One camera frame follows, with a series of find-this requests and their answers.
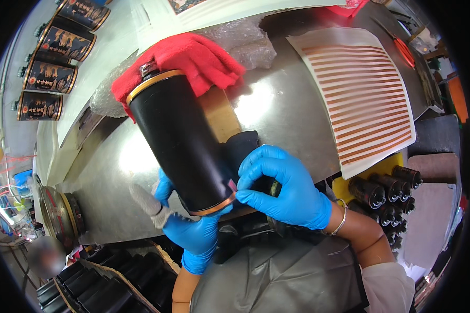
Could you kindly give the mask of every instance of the bangle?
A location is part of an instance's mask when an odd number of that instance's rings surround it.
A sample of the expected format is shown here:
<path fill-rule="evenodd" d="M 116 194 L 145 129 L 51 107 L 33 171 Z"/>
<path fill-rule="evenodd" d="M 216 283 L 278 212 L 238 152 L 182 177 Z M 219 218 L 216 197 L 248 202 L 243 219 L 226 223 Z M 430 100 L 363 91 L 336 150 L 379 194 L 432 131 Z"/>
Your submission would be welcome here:
<path fill-rule="evenodd" d="M 338 228 L 336 230 L 334 230 L 332 233 L 328 234 L 326 233 L 325 231 L 323 230 L 320 230 L 320 232 L 322 232 L 324 235 L 328 235 L 328 236 L 335 236 L 339 230 L 343 227 L 343 225 L 345 224 L 345 221 L 346 221 L 346 211 L 348 210 L 348 205 L 346 204 L 346 202 L 343 200 L 343 199 L 336 199 L 334 200 L 334 202 L 337 202 L 341 200 L 341 202 L 345 205 L 344 208 L 345 208 L 345 212 L 343 213 L 343 220 L 341 220 L 341 223 L 339 224 Z"/>

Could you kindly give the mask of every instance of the fluorescent light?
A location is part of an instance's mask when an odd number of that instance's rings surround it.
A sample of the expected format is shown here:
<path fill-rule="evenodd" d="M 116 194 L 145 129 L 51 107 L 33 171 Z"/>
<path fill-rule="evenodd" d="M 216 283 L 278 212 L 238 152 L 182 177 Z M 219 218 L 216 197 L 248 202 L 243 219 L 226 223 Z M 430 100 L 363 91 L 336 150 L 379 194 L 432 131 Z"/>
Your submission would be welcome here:
<path fill-rule="evenodd" d="M 14 221 L 7 215 L 5 210 L 0 205 L 0 215 L 9 223 L 9 225 L 14 225 Z"/>

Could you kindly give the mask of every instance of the person's left hand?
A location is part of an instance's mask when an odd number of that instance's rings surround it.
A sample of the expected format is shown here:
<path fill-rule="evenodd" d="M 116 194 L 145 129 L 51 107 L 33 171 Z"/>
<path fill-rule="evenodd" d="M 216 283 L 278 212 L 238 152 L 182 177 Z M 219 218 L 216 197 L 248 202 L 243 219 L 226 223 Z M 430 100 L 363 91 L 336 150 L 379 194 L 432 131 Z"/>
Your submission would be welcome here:
<path fill-rule="evenodd" d="M 155 198 L 162 205 L 168 206 L 167 200 L 174 187 L 162 169 L 159 170 L 159 179 Z M 218 243 L 219 218 L 232 209 L 231 204 L 216 213 L 201 217 L 196 222 L 178 214 L 169 217 L 163 228 L 164 234 L 184 249 L 181 262 L 188 272 L 194 275 L 204 273 Z"/>

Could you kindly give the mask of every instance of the sheet with copper stripes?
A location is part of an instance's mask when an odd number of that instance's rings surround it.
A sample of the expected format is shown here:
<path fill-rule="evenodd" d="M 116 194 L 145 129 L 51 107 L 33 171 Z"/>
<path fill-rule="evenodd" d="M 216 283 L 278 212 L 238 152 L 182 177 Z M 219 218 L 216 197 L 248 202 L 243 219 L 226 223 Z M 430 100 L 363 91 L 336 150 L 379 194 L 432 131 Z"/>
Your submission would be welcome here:
<path fill-rule="evenodd" d="M 373 34 L 326 28 L 287 39 L 320 90 L 345 179 L 415 141 L 406 87 Z"/>

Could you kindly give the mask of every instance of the large black ceramic bottle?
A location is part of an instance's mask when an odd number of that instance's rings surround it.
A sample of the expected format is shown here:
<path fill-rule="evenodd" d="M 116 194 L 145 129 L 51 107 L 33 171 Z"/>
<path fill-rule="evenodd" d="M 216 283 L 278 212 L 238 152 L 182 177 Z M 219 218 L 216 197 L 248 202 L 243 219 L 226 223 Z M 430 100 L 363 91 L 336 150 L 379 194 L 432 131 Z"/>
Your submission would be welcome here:
<path fill-rule="evenodd" d="M 141 67 L 143 82 L 127 104 L 164 173 L 191 215 L 235 200 L 236 185 L 195 94 L 181 70 Z"/>

